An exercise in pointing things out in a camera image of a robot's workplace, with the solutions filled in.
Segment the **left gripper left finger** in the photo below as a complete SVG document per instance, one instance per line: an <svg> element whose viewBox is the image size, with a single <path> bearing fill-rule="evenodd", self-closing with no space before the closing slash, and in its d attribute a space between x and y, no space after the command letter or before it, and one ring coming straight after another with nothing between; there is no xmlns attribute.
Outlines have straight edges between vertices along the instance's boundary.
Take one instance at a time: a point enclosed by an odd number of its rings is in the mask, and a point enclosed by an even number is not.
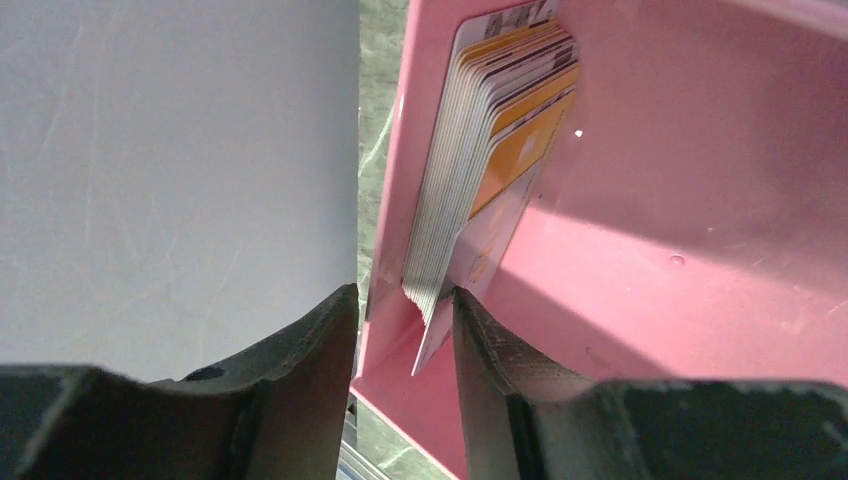
<svg viewBox="0 0 848 480"><path fill-rule="evenodd" d="M332 479L358 337L347 284L182 380L93 365L1 369L5 479Z"/></svg>

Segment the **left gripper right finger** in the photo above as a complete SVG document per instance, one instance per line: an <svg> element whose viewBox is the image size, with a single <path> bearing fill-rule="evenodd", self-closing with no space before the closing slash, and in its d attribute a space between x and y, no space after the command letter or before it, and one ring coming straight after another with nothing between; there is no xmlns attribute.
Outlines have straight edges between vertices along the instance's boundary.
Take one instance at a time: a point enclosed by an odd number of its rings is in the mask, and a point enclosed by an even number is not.
<svg viewBox="0 0 848 480"><path fill-rule="evenodd" d="M847 393L806 381L593 381L453 292L472 479L843 479Z"/></svg>

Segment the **white credit card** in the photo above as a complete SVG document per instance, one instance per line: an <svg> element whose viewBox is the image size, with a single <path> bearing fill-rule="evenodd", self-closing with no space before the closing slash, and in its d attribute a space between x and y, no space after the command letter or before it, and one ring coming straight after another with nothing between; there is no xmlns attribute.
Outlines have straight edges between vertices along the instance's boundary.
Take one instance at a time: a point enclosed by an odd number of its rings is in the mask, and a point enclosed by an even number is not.
<svg viewBox="0 0 848 480"><path fill-rule="evenodd" d="M548 4L553 9L557 21L558 3L555 1L533 1L522 5L538 2ZM510 10L522 5L499 11ZM523 215L544 160L553 146L560 123L571 109L575 97L571 106L560 118L550 138L548 150L542 156L542 159L521 175L516 183L508 187L504 197L487 207L481 220L471 220L461 231L455 252L449 262L435 319L430 325L424 324L425 330L413 364L414 372L420 372L424 368L449 334L448 296L450 290L454 287L462 287L475 295L482 295L487 291Z"/></svg>

